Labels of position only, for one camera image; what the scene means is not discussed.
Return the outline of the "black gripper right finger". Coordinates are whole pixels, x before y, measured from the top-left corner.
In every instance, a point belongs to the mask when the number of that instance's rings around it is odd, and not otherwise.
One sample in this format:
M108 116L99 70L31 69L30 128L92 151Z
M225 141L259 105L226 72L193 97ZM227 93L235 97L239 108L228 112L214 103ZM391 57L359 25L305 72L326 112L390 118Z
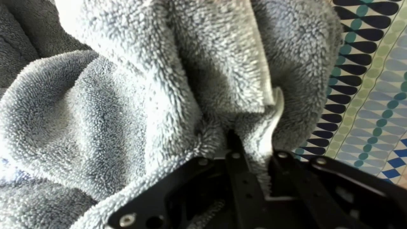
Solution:
M407 191L328 156L276 151L270 195L300 201L315 229L407 229Z

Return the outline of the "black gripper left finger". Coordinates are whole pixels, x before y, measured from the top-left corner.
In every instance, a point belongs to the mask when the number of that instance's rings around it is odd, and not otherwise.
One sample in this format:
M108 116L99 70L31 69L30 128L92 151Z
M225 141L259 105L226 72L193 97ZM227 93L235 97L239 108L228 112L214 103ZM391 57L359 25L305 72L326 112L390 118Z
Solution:
M115 210L111 229L186 229L223 201L207 229L269 229L265 200L240 139L227 135L222 159L193 158Z

